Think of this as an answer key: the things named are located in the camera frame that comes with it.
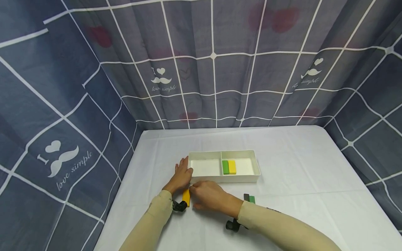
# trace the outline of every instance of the mustache logo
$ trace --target mustache logo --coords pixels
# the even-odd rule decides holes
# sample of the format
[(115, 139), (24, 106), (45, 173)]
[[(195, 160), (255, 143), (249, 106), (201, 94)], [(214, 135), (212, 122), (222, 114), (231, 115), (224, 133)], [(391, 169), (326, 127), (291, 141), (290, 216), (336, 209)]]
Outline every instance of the mustache logo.
[(322, 71), (317, 71), (316, 69), (310, 69), (308, 70), (304, 75), (301, 75), (301, 78), (304, 78), (306, 75), (310, 75), (310, 76), (315, 76), (317, 74), (319, 74)]
[(156, 83), (156, 84), (158, 84), (158, 83), (168, 84), (172, 81), (172, 79), (155, 77), (155, 79), (151, 80), (151, 81), (152, 81), (152, 83)]
[(71, 160), (71, 159), (73, 159), (73, 158), (75, 158), (75, 157), (77, 156), (79, 150), (80, 150), (80, 149), (79, 149), (78, 146), (77, 146), (77, 147), (76, 147), (74, 150), (72, 150), (72, 151), (62, 153), (62, 154), (59, 156), (59, 159), (56, 160), (56, 161), (54, 161), (54, 162), (50, 165), (51, 174), (50, 174), (48, 177), (49, 177), (49, 178), (54, 177), (54, 176), (60, 171), (60, 169), (61, 169), (61, 167), (62, 167), (62, 163), (63, 163), (63, 162), (66, 162), (66, 161), (69, 161), (69, 160)]

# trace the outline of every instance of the right hand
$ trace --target right hand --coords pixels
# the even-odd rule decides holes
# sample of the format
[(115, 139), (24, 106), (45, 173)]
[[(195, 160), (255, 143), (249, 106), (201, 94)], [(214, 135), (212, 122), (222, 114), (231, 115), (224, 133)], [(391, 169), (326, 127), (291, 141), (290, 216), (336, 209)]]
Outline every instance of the right hand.
[(213, 181), (194, 183), (190, 186), (190, 192), (199, 200), (193, 208), (221, 212), (236, 219), (243, 204), (241, 199), (228, 194)]

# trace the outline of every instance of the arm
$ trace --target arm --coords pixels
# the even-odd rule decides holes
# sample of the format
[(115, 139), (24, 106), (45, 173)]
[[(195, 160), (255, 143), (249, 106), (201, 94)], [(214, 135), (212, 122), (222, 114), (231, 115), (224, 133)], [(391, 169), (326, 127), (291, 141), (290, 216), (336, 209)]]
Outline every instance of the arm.
[(145, 214), (127, 236), (119, 251), (153, 251), (160, 233), (172, 214), (172, 194), (184, 188), (190, 182), (193, 169), (187, 169), (189, 157), (181, 159), (176, 164), (174, 175), (163, 187), (158, 196), (154, 197)]
[(326, 235), (289, 215), (244, 201), (238, 222), (286, 251), (340, 251)]
[(119, 251), (155, 250), (160, 233), (172, 213), (172, 194), (162, 190), (127, 236)]
[(222, 212), (238, 219), (250, 230), (272, 240), (284, 251), (340, 251), (339, 247), (315, 228), (289, 215), (267, 209), (226, 193), (211, 181), (197, 182), (190, 192), (200, 201), (196, 209)]

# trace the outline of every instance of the white tray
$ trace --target white tray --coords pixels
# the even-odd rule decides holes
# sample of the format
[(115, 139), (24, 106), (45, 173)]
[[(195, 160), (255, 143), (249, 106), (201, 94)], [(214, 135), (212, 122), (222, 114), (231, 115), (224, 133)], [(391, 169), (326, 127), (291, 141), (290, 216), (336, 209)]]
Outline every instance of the white tray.
[[(234, 160), (236, 174), (223, 174), (222, 160)], [(257, 182), (261, 175), (254, 150), (190, 152), (189, 167), (194, 169), (190, 183), (211, 180), (217, 183)]]

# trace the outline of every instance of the hand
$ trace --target hand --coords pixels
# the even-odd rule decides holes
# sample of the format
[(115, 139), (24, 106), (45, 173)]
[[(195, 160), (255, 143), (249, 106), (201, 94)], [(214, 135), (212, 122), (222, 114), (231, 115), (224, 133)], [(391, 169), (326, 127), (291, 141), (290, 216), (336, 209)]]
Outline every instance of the hand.
[(185, 159), (181, 159), (180, 164), (176, 164), (173, 177), (162, 190), (169, 191), (173, 195), (178, 189), (185, 188), (190, 183), (193, 169), (187, 169), (188, 163), (189, 157), (187, 156)]
[(190, 187), (190, 192), (200, 201), (193, 204), (195, 209), (217, 211), (236, 219), (243, 204), (213, 181), (199, 181)]

